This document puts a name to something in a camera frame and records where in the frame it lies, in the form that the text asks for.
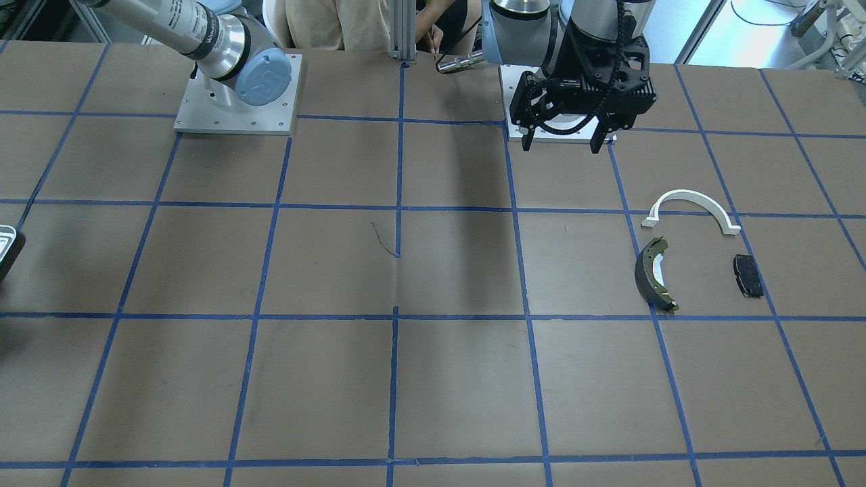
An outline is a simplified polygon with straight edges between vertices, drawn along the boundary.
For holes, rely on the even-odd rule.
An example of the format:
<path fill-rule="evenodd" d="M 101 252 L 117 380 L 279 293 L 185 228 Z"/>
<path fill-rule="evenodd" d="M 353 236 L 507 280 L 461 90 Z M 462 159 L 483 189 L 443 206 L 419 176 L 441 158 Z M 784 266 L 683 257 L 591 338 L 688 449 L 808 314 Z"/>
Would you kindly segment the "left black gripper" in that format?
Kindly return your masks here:
<path fill-rule="evenodd" d="M 598 154 L 612 133 L 629 129 L 658 99 L 649 74 L 650 49 L 643 37 L 618 46 L 591 37 L 565 37 L 547 79 L 522 73 L 508 113 L 522 133 L 522 149 L 531 149 L 535 131 L 560 114 L 597 114 L 590 149 Z"/>

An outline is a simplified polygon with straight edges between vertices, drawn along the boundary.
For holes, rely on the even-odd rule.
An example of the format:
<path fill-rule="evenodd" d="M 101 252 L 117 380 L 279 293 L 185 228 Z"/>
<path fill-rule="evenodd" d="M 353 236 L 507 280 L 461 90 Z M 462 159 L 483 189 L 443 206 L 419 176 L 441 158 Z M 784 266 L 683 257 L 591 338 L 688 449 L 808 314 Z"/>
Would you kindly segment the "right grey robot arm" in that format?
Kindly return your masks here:
<path fill-rule="evenodd" d="M 284 50 L 240 1 L 81 1 L 197 64 L 241 101 L 262 107 L 293 79 Z"/>

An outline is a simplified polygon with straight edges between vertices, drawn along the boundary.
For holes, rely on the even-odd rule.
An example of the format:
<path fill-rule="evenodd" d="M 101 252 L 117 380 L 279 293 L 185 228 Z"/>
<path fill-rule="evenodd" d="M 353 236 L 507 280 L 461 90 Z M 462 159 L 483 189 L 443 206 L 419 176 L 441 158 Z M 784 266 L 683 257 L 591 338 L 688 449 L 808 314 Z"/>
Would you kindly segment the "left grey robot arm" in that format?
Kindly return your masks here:
<path fill-rule="evenodd" d="M 484 1 L 482 48 L 436 69 L 523 66 L 507 102 L 522 148 L 538 130 L 569 137 L 594 122 L 588 142 L 598 152 L 658 100 L 643 36 L 653 8 L 652 1 Z"/>

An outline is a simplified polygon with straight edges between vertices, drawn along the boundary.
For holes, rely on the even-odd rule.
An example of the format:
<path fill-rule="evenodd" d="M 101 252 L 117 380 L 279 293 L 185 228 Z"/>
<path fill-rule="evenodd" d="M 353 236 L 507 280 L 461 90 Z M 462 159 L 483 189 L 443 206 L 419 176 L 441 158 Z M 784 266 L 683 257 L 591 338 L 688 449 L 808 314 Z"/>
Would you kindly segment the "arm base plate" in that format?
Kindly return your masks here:
<path fill-rule="evenodd" d="M 538 74 L 539 67 L 514 64 L 500 66 L 502 107 L 506 115 L 508 141 L 511 142 L 522 141 L 522 133 L 520 132 L 520 127 L 514 124 L 513 120 L 511 120 L 511 114 L 509 109 L 511 102 L 514 99 L 514 96 L 516 96 L 516 89 L 520 80 L 520 75 L 522 75 L 522 73 L 526 71 L 532 72 L 533 74 Z M 547 121 L 547 124 L 554 127 L 555 129 L 566 130 L 571 129 L 571 127 L 575 126 L 575 124 L 581 122 L 584 117 L 584 114 L 560 114 L 557 115 L 553 120 Z M 551 135 L 551 133 L 548 133 L 545 129 L 537 129 L 533 135 L 533 142 L 589 144 L 597 124 L 598 119 L 593 119 L 580 131 L 573 133 L 573 135 L 567 135 L 563 137 L 560 137 L 559 135 Z"/>
<path fill-rule="evenodd" d="M 197 73 L 186 86 L 174 130 L 195 135 L 290 136 L 304 61 L 300 53 L 288 53 L 285 59 L 291 65 L 291 83 L 275 101 L 262 107 L 251 107 L 229 87 Z"/>

